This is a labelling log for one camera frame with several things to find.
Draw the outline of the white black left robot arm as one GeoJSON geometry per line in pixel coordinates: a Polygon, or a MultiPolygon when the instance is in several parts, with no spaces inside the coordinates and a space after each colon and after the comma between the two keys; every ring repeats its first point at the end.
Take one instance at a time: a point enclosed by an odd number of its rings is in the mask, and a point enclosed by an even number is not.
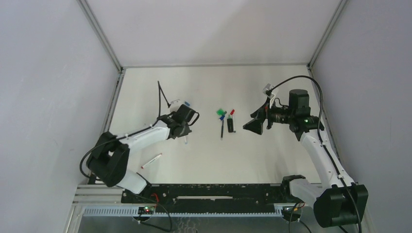
{"type": "Polygon", "coordinates": [[[199,119],[199,112],[185,104],[155,123],[132,133],[114,135],[104,132],[86,153],[86,167],[107,187],[118,186],[140,194],[149,182],[128,168],[129,156],[157,142],[185,137],[199,119]]]}

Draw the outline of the black thin pen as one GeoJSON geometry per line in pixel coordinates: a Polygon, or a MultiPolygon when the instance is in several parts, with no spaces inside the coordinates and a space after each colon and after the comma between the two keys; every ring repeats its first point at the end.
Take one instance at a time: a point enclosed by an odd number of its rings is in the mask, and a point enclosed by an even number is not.
{"type": "Polygon", "coordinates": [[[220,133],[220,140],[223,140],[223,133],[224,133],[224,120],[221,120],[221,133],[220,133]]]}

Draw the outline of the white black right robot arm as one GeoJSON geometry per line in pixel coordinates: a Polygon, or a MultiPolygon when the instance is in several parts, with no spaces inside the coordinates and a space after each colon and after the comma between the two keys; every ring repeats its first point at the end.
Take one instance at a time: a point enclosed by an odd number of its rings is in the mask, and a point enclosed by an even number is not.
{"type": "Polygon", "coordinates": [[[361,224],[368,191],[357,184],[329,149],[329,141],[318,116],[311,115],[309,94],[303,89],[289,92],[289,104],[276,106],[275,95],[264,90],[265,103],[251,114],[252,120],[243,129],[261,135],[263,123],[267,129],[274,123],[287,124],[305,148],[321,181],[321,187],[311,184],[303,175],[282,179],[281,187],[287,196],[295,197],[313,209],[315,219],[323,228],[361,224]]]}

